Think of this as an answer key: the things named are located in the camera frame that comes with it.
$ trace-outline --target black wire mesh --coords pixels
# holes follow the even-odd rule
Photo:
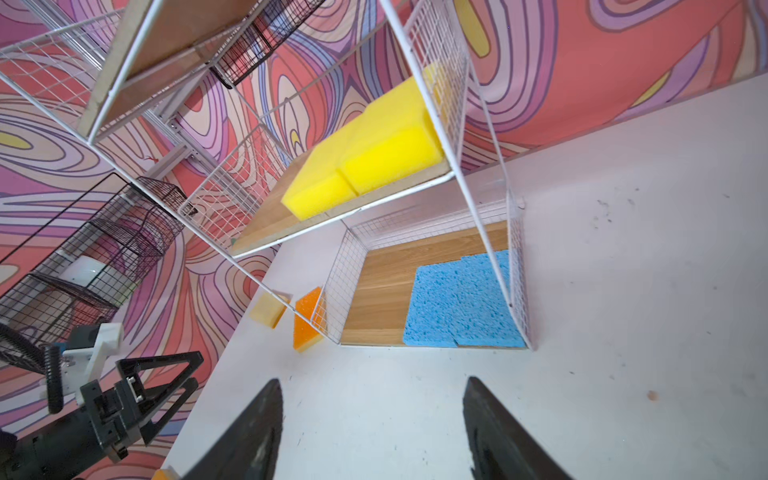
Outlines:
[[[77,210],[74,205],[78,201],[92,203],[87,195],[106,180],[48,224],[69,209]],[[152,199],[119,181],[117,185],[112,182],[107,201],[101,201],[101,208],[90,220],[0,297],[0,322],[34,346],[65,342],[74,326],[111,320],[183,230],[184,225]],[[142,179],[142,184],[171,208],[177,209],[186,200],[172,184],[154,179]],[[94,195],[104,199],[103,187]],[[0,361],[33,372],[40,370],[4,338],[0,338]]]
[[[211,70],[225,87],[233,88],[264,63],[323,1],[266,0],[264,9]]]

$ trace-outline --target black cable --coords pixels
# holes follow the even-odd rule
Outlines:
[[[59,413],[64,408],[64,390],[61,387],[61,350],[56,345],[43,347],[45,358],[45,385],[48,390],[48,413]]]
[[[14,346],[22,355],[27,357],[27,360],[35,364],[38,372],[44,371],[45,361],[43,360],[42,350],[34,346],[21,333],[4,323],[0,323],[0,340],[4,340]]]

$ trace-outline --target patterned fabric backdrop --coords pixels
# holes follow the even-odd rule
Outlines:
[[[73,19],[125,0],[58,0]],[[563,141],[643,114],[671,101],[763,72],[768,64],[768,0],[454,0],[506,155]],[[409,6],[403,9],[407,15]],[[211,76],[190,96],[180,124],[222,159],[264,115],[288,151],[298,154],[346,123],[409,73],[373,0],[326,0],[323,7],[237,91]],[[20,0],[0,0],[0,45],[45,29]],[[365,43],[353,52],[361,39]],[[329,66],[345,58],[328,75]],[[250,106],[240,100],[243,96]],[[492,161],[488,129],[470,94],[463,164]],[[108,150],[139,173],[168,149],[141,121],[122,129]],[[10,250],[109,168],[0,85],[0,253]],[[182,164],[167,179],[189,192],[202,177]],[[0,266],[8,288],[63,238],[35,239]],[[249,259],[263,274],[274,251]],[[185,232],[119,312],[131,356],[199,349],[204,383],[254,285],[206,244]],[[155,374],[162,382],[172,373]],[[24,434],[49,421],[39,376],[0,369],[0,426]],[[104,385],[115,381],[105,372]],[[184,421],[178,415],[148,449],[119,465],[104,462],[87,478],[150,478]]]

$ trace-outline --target colorful swirl pattern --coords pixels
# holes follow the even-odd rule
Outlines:
[[[505,155],[544,147],[764,72],[768,0],[453,0]],[[58,0],[74,20],[125,0]],[[407,18],[412,7],[402,7]],[[206,76],[179,122],[223,160],[266,115],[265,127],[291,154],[312,147],[409,76],[374,0],[326,0],[316,14],[237,90]],[[0,45],[43,32],[15,0],[0,0]],[[365,43],[353,52],[365,39]],[[344,59],[332,71],[320,75]],[[244,98],[251,108],[246,106]],[[463,165],[495,161],[485,116],[471,88]],[[136,174],[169,145],[135,121],[104,147]],[[109,171],[87,148],[0,85],[0,253],[5,254]],[[192,164],[168,180],[190,193],[204,177]],[[0,266],[7,289],[98,208],[79,206]],[[248,259],[263,275],[275,250]],[[199,349],[204,384],[256,286],[185,232],[118,314],[131,356]],[[153,372],[164,382],[173,372]],[[0,426],[30,432],[48,421],[40,376],[0,369]],[[116,380],[113,370],[103,384]],[[85,478],[150,478],[194,399],[148,448]],[[70,402],[68,409],[74,408]]]

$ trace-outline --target white metal frame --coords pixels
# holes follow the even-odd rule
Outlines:
[[[154,0],[153,5],[151,7],[151,12],[156,12],[159,9],[159,5],[162,3],[162,1],[163,0]],[[455,177],[458,187],[461,190],[462,195],[465,198],[465,201],[467,204],[468,218],[471,218],[472,221],[474,222],[474,225],[478,229],[479,235],[482,239],[485,249],[490,254],[489,257],[490,257],[492,269],[494,271],[494,275],[499,283],[500,288],[502,289],[502,294],[505,298],[505,302],[509,305],[512,318],[515,321],[515,324],[518,327],[518,330],[520,331],[521,335],[525,339],[526,344],[528,344],[530,347],[533,347],[528,334],[528,321],[527,321],[527,316],[525,315],[525,290],[523,287],[524,280],[522,277],[523,276],[522,265],[517,264],[512,266],[512,262],[511,262],[511,265],[510,265],[511,281],[509,284],[507,284],[505,282],[504,276],[502,275],[502,271],[498,264],[498,261],[496,260],[496,256],[493,254],[494,249],[493,249],[493,246],[491,245],[490,239],[488,238],[488,233],[484,226],[484,214],[482,213],[484,210],[478,209],[477,203],[475,202],[472,196],[472,192],[469,186],[467,185],[464,173],[461,169],[460,160],[462,156],[462,142],[463,142],[463,133],[464,133],[464,125],[465,125],[466,96],[468,92],[468,83],[471,81],[480,99],[482,110],[485,115],[485,119],[488,123],[488,127],[491,131],[492,141],[495,146],[496,154],[498,155],[498,160],[501,164],[501,169],[504,175],[505,188],[506,188],[505,207],[506,207],[506,219],[508,221],[508,238],[509,238],[510,247],[513,247],[515,245],[521,247],[522,245],[521,218],[519,216],[518,208],[515,203],[514,195],[511,190],[511,184],[509,181],[508,173],[506,171],[506,166],[504,164],[501,148],[499,146],[498,139],[495,135],[491,116],[488,112],[488,107],[485,103],[481,86],[478,83],[474,66],[472,65],[471,59],[469,57],[468,46],[464,39],[461,25],[458,22],[458,17],[455,13],[453,4],[452,2],[447,2],[446,0],[419,0],[419,2],[414,7],[412,14],[410,15],[409,20],[404,25],[403,23],[401,23],[399,16],[397,14],[396,8],[392,4],[391,0],[379,0],[379,3],[383,8],[386,14],[387,20],[389,22],[389,26],[392,29],[400,45],[400,48],[402,49],[402,54],[413,74],[415,82],[419,86],[419,90],[421,91],[422,96],[424,97],[424,101],[425,101],[427,110],[429,111],[430,118],[432,119],[432,123],[435,127],[435,131],[437,132],[437,135],[442,145],[442,149],[445,152],[446,159],[452,171],[449,172],[448,174],[445,174],[427,183],[418,185],[408,190],[404,190],[403,192],[399,192],[398,194],[389,196],[385,199],[378,200],[374,204],[366,205],[353,212],[349,212],[347,214],[339,215],[336,218],[329,219],[319,225],[311,227],[310,229],[306,229],[298,233],[292,234],[288,237],[279,239],[269,245],[260,247],[257,250],[267,248],[275,243],[280,243],[284,240],[288,240],[291,237],[298,236],[302,233],[305,233],[308,230],[311,230],[312,228],[321,227],[326,223],[338,220],[343,217],[347,217],[351,214],[354,214],[357,211],[364,210],[368,207],[373,207],[374,205],[384,204],[388,201],[395,200],[396,198],[413,194],[417,191],[430,188],[436,184],[440,184],[442,182],[445,182]],[[67,34],[68,32],[75,31],[76,28],[82,28],[83,25],[86,25],[89,22],[97,21],[98,19],[99,18],[92,19],[86,22],[80,22],[74,25],[70,25],[67,28],[61,28],[56,31],[49,32],[48,34],[41,35],[41,37],[58,36],[60,41],[64,41],[66,36],[65,34]],[[146,35],[150,24],[151,24],[150,22],[145,22],[145,25],[143,26],[140,32],[140,40],[137,41],[137,43],[132,46],[129,53],[129,58],[131,57],[131,55],[135,56],[136,53],[138,52],[138,49],[141,46],[141,42],[144,40],[144,36]],[[24,42],[22,42],[21,44],[14,45],[12,47],[16,47],[22,44],[24,44]],[[7,58],[7,54],[6,54],[7,50],[8,48],[4,48],[0,50],[0,61],[4,60],[3,57]],[[114,96],[116,96],[120,88],[124,86],[126,77],[127,77],[127,71],[121,71],[120,76],[118,78],[118,82],[116,83],[115,88],[113,89],[114,92],[111,92],[111,96],[110,96],[111,99],[114,100]],[[71,125],[67,124],[59,116],[54,114],[54,112],[52,111],[54,109],[51,109],[51,107],[44,105],[37,98],[35,98],[34,95],[29,94],[23,88],[19,87],[19,85],[17,85],[5,73],[0,72],[0,78],[6,81],[6,83],[8,83],[12,88],[14,88],[21,96],[23,96],[24,98],[29,100],[32,104],[34,104],[37,108],[45,112],[56,123],[60,124],[67,132],[74,135],[78,140],[82,141],[84,144],[88,145],[100,158],[108,162],[112,167],[114,167],[114,169],[121,176],[123,176],[124,178],[132,182],[134,185],[136,185],[136,187],[139,188],[141,191],[143,191],[146,195],[148,195],[149,198],[158,202],[160,205],[163,205],[162,201],[159,198],[157,198],[151,191],[145,188],[141,183],[138,183],[135,179],[133,179],[127,171],[121,168],[114,161],[114,159],[110,157],[108,153],[102,150],[98,145],[94,144],[95,142],[98,142],[101,138],[103,138],[103,136],[97,137],[93,132],[91,132],[91,135],[89,135],[89,138],[83,137]],[[148,102],[146,106],[147,107],[151,106],[151,104],[154,104],[159,100],[160,98],[153,98],[152,102]],[[243,197],[244,199],[243,202],[247,204],[245,207],[243,207],[243,205],[238,205],[237,207],[238,208],[242,207],[243,211],[245,212],[253,211],[254,213],[255,213],[255,210],[253,210],[254,207],[257,207],[258,205],[261,204],[261,201],[263,201],[263,194],[260,194],[261,198],[257,197],[257,195],[255,194],[256,192],[253,190],[253,185],[254,184],[261,185],[264,182],[264,180],[255,178],[253,175],[250,175],[250,174],[245,177],[237,177],[233,175],[234,170],[232,170],[232,166],[237,165],[238,162],[242,164],[243,156],[245,155],[243,153],[244,152],[243,149],[250,148],[253,150],[255,148],[253,146],[255,134],[258,134],[259,138],[263,142],[263,145],[260,147],[261,149],[266,151],[276,152],[275,155],[277,156],[278,160],[275,161],[275,157],[272,156],[269,161],[269,165],[271,165],[272,168],[274,169],[273,172],[271,172],[273,174],[273,179],[276,180],[277,177],[279,177],[279,175],[282,174],[282,172],[286,167],[286,161],[284,161],[285,160],[284,157],[286,157],[286,154],[285,154],[285,151],[282,149],[280,142],[276,141],[276,139],[271,135],[271,133],[266,128],[261,126],[254,129],[254,131],[252,131],[251,134],[236,147],[235,151],[233,151],[227,157],[227,159],[225,159],[225,161],[222,162],[222,164],[214,168],[212,174],[206,180],[206,182],[208,181],[224,182],[225,184],[227,184],[227,185],[224,185],[225,187],[224,189],[221,189],[222,186],[218,185],[217,188],[219,188],[220,190],[225,190],[226,187],[234,187],[236,185],[236,187],[234,188],[234,191],[235,190],[236,191],[233,194],[235,197],[237,197],[237,195],[240,195],[243,192],[246,195],[250,196],[250,199],[247,197]],[[242,179],[245,179],[245,181],[243,183],[239,183],[238,180],[242,180]],[[198,201],[200,199],[201,193],[205,195],[209,192],[210,192],[210,188],[203,188],[203,185],[201,185],[201,188],[197,189],[193,195],[190,195],[190,199],[188,203],[199,206],[200,204],[198,203]],[[251,280],[253,280],[257,285],[259,285],[260,287],[263,287],[269,294],[273,295],[283,305],[289,307],[300,318],[303,318],[310,324],[313,324],[310,321],[310,319],[307,319],[304,315],[302,315],[301,313],[298,313],[290,304],[285,302],[280,296],[276,295],[272,290],[269,289],[269,287],[264,285],[254,275],[252,275],[250,272],[245,270],[237,262],[237,258],[231,256],[227,252],[226,248],[229,247],[227,245],[227,241],[231,241],[231,236],[228,238],[224,237],[223,239],[216,237],[215,235],[212,236],[211,232],[207,231],[207,228],[204,225],[190,221],[189,218],[186,218],[184,215],[179,214],[177,211],[171,211],[171,210],[169,211],[185,227],[189,228],[196,235],[202,238],[217,253],[219,253],[224,258],[226,258],[238,270],[243,272],[246,276],[248,276]],[[342,254],[343,248],[344,248],[344,244],[342,245],[342,248],[339,249],[339,255]],[[253,252],[245,253],[243,255],[239,255],[238,258],[242,258],[242,257],[245,257],[246,255],[250,255],[257,250],[254,250]],[[327,301],[327,297],[330,297],[331,288],[332,288],[332,279],[331,277],[329,277],[329,281],[326,282],[326,285],[324,287],[324,291],[326,292],[326,301]],[[327,328],[325,329],[319,328],[317,325],[314,325],[314,324],[313,326],[316,329],[318,329],[324,336],[327,336],[335,343],[339,342],[340,331],[332,332],[332,331],[329,331]]]

